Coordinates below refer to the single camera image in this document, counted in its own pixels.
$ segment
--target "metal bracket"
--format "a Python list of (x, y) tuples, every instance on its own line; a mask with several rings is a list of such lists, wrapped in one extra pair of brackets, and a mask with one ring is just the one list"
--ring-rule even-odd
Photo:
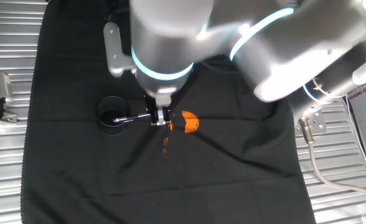
[(104, 26), (103, 32), (108, 70), (111, 75), (119, 78), (125, 70), (131, 70), (134, 73), (135, 63), (132, 57), (124, 55), (122, 52), (121, 35), (118, 26), (113, 22), (108, 22)]
[[(307, 118), (309, 118), (308, 119), (309, 128), (311, 128), (311, 131), (313, 132), (313, 134), (321, 134), (321, 133), (326, 132), (326, 124), (325, 124), (325, 120), (324, 120), (321, 110), (308, 114)], [(295, 124), (296, 124), (295, 134), (302, 135), (303, 132), (301, 131), (300, 125), (296, 122), (295, 122)]]

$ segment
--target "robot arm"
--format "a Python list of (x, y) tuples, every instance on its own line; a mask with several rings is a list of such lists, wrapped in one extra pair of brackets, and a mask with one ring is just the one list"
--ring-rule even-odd
[(193, 64), (219, 54), (262, 101), (290, 95), (366, 40), (366, 0), (310, 1), (297, 10), (275, 0), (130, 0), (130, 23), (132, 58), (122, 54), (117, 26), (104, 28), (109, 71), (118, 77), (134, 68), (160, 114)]

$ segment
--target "blue led ring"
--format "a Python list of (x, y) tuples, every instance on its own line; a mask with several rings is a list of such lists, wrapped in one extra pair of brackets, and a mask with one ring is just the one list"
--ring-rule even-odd
[(169, 74), (164, 74), (164, 73), (159, 73), (159, 72), (155, 72), (149, 68), (147, 68), (146, 66), (144, 66), (140, 60), (137, 58), (136, 54), (134, 53), (133, 47), (132, 47), (132, 58), (134, 63), (136, 64), (137, 68), (140, 69), (144, 74), (148, 75), (151, 78), (157, 79), (157, 80), (175, 80), (177, 78), (181, 78), (183, 76), (185, 76), (194, 66), (194, 63), (192, 63), (190, 66), (188, 66), (187, 68), (185, 68), (184, 70), (180, 71), (180, 72), (176, 72), (176, 73), (169, 73)]
[(248, 33), (242, 35), (242, 37), (237, 41), (237, 43), (233, 46), (231, 53), (230, 53), (230, 59), (232, 60), (235, 56), (235, 54), (238, 52), (238, 50), (256, 33), (261, 31), (264, 27), (268, 26), (272, 22), (274, 22), (277, 19), (280, 19), (284, 16), (290, 15), (294, 12), (293, 8), (286, 8), (281, 9), (277, 12), (274, 12), (273, 14), (267, 16), (266, 18), (262, 19), (260, 22), (258, 22), (256, 25), (252, 26)]

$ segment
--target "metal surface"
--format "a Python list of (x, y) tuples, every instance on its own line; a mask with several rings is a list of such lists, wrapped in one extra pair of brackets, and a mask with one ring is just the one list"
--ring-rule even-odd
[[(42, 0), (0, 0), (0, 69), (11, 76), (18, 114), (15, 126), (0, 128), (0, 223), (21, 223), (21, 165)], [(343, 103), (322, 109), (326, 134), (315, 134), (317, 164), (330, 180), (366, 187), (366, 166)], [(321, 184), (312, 173), (308, 147), (296, 137), (298, 157), (318, 223), (366, 223), (366, 196)]]
[(0, 70), (10, 74), (17, 124), (0, 128), (0, 223), (21, 223), (20, 187), (30, 86), (44, 0), (0, 0)]
[[(366, 188), (366, 162), (345, 104), (322, 109), (327, 132), (314, 134), (317, 165), (328, 180)], [(366, 195), (332, 188), (314, 174), (303, 135), (296, 135), (301, 170), (317, 223), (366, 223)]]

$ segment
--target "black cup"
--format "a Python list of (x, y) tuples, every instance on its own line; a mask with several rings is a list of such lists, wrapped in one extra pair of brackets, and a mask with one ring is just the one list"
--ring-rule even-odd
[(98, 129), (107, 136), (118, 136), (122, 134), (126, 123), (115, 123), (115, 118), (129, 116), (129, 105), (122, 98), (108, 96), (102, 99), (96, 108)]

